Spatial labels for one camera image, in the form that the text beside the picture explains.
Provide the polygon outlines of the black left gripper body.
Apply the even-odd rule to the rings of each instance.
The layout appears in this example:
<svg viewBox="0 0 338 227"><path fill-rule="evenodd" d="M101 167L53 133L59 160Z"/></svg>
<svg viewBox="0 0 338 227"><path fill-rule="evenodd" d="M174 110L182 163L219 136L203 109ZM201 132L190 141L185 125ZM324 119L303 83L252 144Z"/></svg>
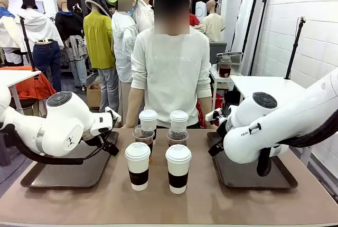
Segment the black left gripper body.
<svg viewBox="0 0 338 227"><path fill-rule="evenodd" d="M107 131L98 136L94 136L92 139L84 140L84 142L92 147L108 147L114 144L114 141L109 139L110 134L111 132Z"/></svg>

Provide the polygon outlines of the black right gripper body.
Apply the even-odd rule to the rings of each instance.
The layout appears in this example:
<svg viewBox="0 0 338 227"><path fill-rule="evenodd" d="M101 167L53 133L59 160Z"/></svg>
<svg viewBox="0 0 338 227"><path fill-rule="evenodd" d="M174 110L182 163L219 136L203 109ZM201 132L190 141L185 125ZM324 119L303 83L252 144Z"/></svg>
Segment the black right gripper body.
<svg viewBox="0 0 338 227"><path fill-rule="evenodd" d="M231 119L225 119L222 122L219 122L219 126L217 128L217 133L224 140L226 134L232 129Z"/></svg>

